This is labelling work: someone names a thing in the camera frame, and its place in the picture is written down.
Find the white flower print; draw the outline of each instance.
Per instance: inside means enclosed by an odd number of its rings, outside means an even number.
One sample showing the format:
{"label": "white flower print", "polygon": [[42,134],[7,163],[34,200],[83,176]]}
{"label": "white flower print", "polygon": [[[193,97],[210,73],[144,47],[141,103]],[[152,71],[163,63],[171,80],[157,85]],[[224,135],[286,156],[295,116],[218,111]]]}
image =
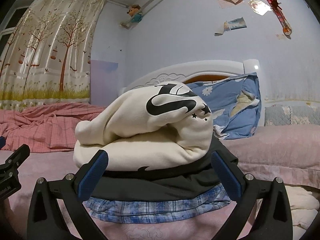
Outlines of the white flower print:
{"label": "white flower print", "polygon": [[202,90],[202,94],[203,94],[204,96],[210,95],[211,92],[212,92],[212,86],[211,86],[211,87],[204,88],[204,89]]}

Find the window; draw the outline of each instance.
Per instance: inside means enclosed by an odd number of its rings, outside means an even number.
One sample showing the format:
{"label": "window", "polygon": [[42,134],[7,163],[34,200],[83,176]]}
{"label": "window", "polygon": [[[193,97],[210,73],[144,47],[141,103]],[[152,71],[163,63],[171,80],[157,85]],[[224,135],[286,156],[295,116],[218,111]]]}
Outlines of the window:
{"label": "window", "polygon": [[5,28],[0,32],[0,57],[2,57],[5,45],[11,35],[13,33],[15,26],[25,13],[28,7],[21,7],[16,8],[14,13],[11,15],[8,23],[6,24]]}

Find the black logo print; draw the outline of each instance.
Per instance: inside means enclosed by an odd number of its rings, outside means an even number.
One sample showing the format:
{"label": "black logo print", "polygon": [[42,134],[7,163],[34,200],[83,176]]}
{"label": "black logo print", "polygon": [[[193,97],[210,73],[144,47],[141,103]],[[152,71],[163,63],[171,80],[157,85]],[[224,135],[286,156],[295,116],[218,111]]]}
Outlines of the black logo print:
{"label": "black logo print", "polygon": [[149,168],[150,166],[143,166],[143,167],[140,167],[139,169],[138,169],[138,171],[145,171],[146,170],[146,168]]}
{"label": "black logo print", "polygon": [[[159,93],[155,96],[153,96],[152,98],[150,98],[146,104],[146,108],[149,114],[157,116],[160,114],[164,114],[167,112],[171,112],[171,111],[175,111],[178,110],[182,107],[186,107],[188,110],[186,111],[186,113],[192,111],[195,106],[196,106],[196,101],[193,99],[186,99],[186,100],[179,100],[179,101],[174,101],[174,102],[169,102],[160,106],[155,106],[152,103],[153,98],[155,98],[156,96],[159,95],[177,95],[177,94],[172,94],[170,93],[171,90],[175,87],[178,86],[177,84],[166,84],[166,85],[160,85],[162,86],[162,88],[160,89]],[[180,97],[197,97],[197,95],[195,93],[193,93],[191,90],[188,91],[187,93],[184,94],[179,94],[178,96]]]}

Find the blue rubber pad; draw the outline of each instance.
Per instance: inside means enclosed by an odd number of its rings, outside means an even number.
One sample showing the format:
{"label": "blue rubber pad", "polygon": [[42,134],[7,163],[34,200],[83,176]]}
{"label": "blue rubber pad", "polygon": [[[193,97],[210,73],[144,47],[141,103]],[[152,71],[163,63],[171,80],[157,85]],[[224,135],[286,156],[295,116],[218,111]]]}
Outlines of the blue rubber pad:
{"label": "blue rubber pad", "polygon": [[229,198],[233,201],[241,199],[241,185],[217,152],[211,155],[211,166],[217,173]]}
{"label": "blue rubber pad", "polygon": [[94,188],[106,170],[108,162],[108,153],[103,151],[81,180],[78,187],[78,198],[81,202],[87,201],[90,198]]}
{"label": "blue rubber pad", "polygon": [[0,150],[5,146],[5,138],[0,136]]}

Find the hanging ornament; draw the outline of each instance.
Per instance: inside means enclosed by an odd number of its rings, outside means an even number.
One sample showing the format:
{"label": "hanging ornament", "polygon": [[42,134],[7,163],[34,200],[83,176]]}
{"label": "hanging ornament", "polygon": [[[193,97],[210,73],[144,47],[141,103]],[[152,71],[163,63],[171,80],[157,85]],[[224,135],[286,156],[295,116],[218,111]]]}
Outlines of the hanging ornament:
{"label": "hanging ornament", "polygon": [[56,46],[56,47],[52,50],[50,58],[51,58],[51,59],[56,59],[57,53],[58,53],[58,48],[57,48],[57,46]]}
{"label": "hanging ornament", "polygon": [[284,17],[282,12],[282,8],[279,6],[278,0],[267,0],[271,8],[273,9],[274,13],[278,17],[279,22],[282,25],[282,30],[285,35],[290,35],[292,33],[292,29],[290,24],[288,23],[287,19]]}
{"label": "hanging ornament", "polygon": [[24,61],[24,58],[26,57],[26,53],[23,52],[21,55],[20,55],[20,58],[19,58],[19,64],[23,64],[23,61]]}

